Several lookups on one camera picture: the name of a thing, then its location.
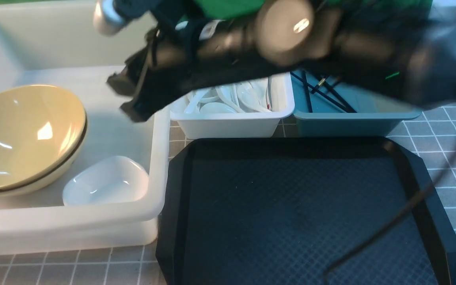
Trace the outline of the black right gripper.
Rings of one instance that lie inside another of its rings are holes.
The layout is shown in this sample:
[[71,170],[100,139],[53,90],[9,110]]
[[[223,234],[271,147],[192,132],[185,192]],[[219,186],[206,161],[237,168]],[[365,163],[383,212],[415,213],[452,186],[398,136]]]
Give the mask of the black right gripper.
[[192,90],[228,83],[225,75],[199,66],[197,57],[201,40],[211,38],[227,18],[205,14],[195,0],[99,0],[93,25],[114,36],[146,13],[157,22],[145,34],[146,45],[106,81],[117,95],[131,98],[120,109],[135,123]]

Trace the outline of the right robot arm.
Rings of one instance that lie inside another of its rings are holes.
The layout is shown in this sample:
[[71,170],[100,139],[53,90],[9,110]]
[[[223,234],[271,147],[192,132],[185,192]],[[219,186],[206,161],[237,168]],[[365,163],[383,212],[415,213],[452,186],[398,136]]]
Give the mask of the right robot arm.
[[299,68],[427,109],[456,102],[456,22],[365,14],[312,0],[266,0],[226,20],[193,0],[100,0],[94,27],[113,36],[145,13],[157,26],[107,84],[145,122],[197,89]]

